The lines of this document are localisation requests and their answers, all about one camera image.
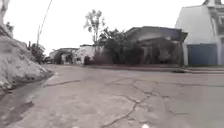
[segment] sky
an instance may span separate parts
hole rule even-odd
[[[11,0],[4,22],[14,28],[14,38],[37,41],[38,26],[43,22],[50,0]],[[91,34],[83,29],[85,16],[92,9],[101,10],[110,29],[161,26],[173,28],[182,7],[201,5],[204,0],[53,0],[40,44],[49,54],[53,49],[78,48],[93,44]]]

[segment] curb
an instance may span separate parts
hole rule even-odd
[[[189,73],[189,74],[224,74],[224,71],[193,71],[183,68],[135,68],[135,67],[106,67],[106,66],[82,66],[95,69],[109,70],[132,70],[132,71],[151,71],[151,72],[169,72],[169,73]]]

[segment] cracked pavement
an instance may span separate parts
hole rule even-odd
[[[0,101],[1,128],[220,128],[224,75],[54,66]]]

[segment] blue gate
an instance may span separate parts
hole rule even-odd
[[[217,65],[216,44],[192,44],[187,45],[187,49],[189,65]]]

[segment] house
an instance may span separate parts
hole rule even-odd
[[[91,59],[95,56],[96,51],[102,52],[103,47],[100,46],[94,46],[94,45],[88,45],[88,44],[83,44],[80,45],[80,48],[77,50],[75,53],[75,60],[76,64],[84,64],[84,58],[85,56],[89,56]]]
[[[178,56],[181,51],[178,43],[185,39],[187,33],[180,29],[143,26],[133,27],[125,35],[129,43],[137,43],[144,49],[142,64],[177,64],[181,58]]]
[[[224,5],[205,0],[200,6],[183,7],[175,28],[188,33],[184,41],[185,65],[224,64]]]
[[[75,56],[75,53],[76,53],[77,50],[78,50],[78,48],[60,48],[60,49],[52,51],[49,54],[49,57],[51,59],[54,59],[55,55],[58,52],[62,52],[62,54],[61,54],[61,59],[62,60],[61,61],[62,61],[63,64],[74,63],[73,56]]]

